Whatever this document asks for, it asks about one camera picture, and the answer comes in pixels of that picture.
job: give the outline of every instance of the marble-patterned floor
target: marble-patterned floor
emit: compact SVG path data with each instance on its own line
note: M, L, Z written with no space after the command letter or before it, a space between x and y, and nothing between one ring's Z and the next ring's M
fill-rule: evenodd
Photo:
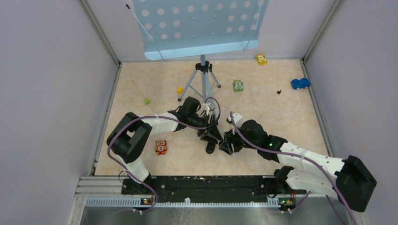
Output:
M96 175L118 175L122 168L106 154L109 133L127 112L137 115L162 114L182 104L177 87L184 87L197 61L156 61L123 63L115 98L110 111ZM230 111L260 123L268 134L284 137L308 150L327 155L325 143L308 90L293 90L290 81L303 77L299 60L269 60L259 66L255 60L211 61L222 87L213 88L213 96L221 104L221 133L229 130L225 119ZM241 80L243 92L234 92L232 82ZM201 90L198 73L192 82ZM200 100L191 89L185 97ZM145 105L144 98L151 103ZM167 140L168 151L158 156L156 140ZM149 137L142 154L152 175L270 175L282 165L260 157L255 150L243 149L227 155L217 150L209 155L206 142L196 131L186 128Z

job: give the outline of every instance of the green small cube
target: green small cube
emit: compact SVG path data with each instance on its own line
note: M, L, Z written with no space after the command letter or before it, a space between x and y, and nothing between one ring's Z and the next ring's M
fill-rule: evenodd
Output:
M149 105L149 103L151 103L151 101L149 101L148 98L145 98L145 99L144 99L144 102L145 102L145 105Z
M234 91L243 91L243 82L240 80L235 80L232 86L234 87Z

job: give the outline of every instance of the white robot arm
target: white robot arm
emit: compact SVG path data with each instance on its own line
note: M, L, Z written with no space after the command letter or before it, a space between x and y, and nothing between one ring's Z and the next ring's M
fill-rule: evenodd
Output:
M198 137L208 142L207 153L212 153L217 143L222 141L214 114L209 115L209 109L206 109L206 113L203 112L204 115L198 115L197 112L200 107L201 104L197 99L188 97L183 105L176 110L150 116L150 118L141 117L140 120L121 131L124 126L139 118L139 116L129 112L112 131L107 139L107 144L109 145L116 134L121 132L112 144L111 150L138 180L144 181L149 176L149 172L140 155L149 136L184 129L186 126L179 123L182 122L188 126L206 128L198 131Z
M349 156L347 159L334 158L311 152L284 138L268 135L255 120L245 120L238 113L234 113L232 116L240 133L254 145L263 149L301 156L299 158L257 151L267 160L288 165L281 170L276 170L274 175L286 181L291 189L308 190L339 199L322 171L314 164L304 160L304 158L309 158L319 164L332 178L352 210L365 211L377 182L360 159L354 156ZM232 123L230 116L228 116L227 122ZM253 147L237 134L235 127L224 133L224 141L219 146L220 150L231 155L243 148Z

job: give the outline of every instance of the perforated panel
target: perforated panel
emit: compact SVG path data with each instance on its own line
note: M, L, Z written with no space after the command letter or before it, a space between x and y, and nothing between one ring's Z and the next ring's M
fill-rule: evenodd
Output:
M150 60L255 48L268 0L133 0Z

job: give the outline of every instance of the tripod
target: tripod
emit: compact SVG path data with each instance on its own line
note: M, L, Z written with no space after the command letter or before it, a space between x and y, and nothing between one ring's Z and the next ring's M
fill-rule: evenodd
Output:
M196 73L198 71L202 72L202 94L200 94L194 87L191 86L191 82L193 78L195 77ZM213 84L210 86L210 81L209 81L209 76L208 72L210 72L211 76L214 79ZM194 92L196 92L199 96L202 97L203 102L205 102L207 97L212 97L212 89L214 83L217 84L217 87L220 88L221 84L218 82L217 78L215 77L213 73L213 65L209 63L209 61L205 60L205 55L200 55L200 63L195 64L195 70L193 71L191 77L188 80L188 83L186 84L181 96L178 98L178 101L180 102L183 99L183 96L188 88L192 88Z

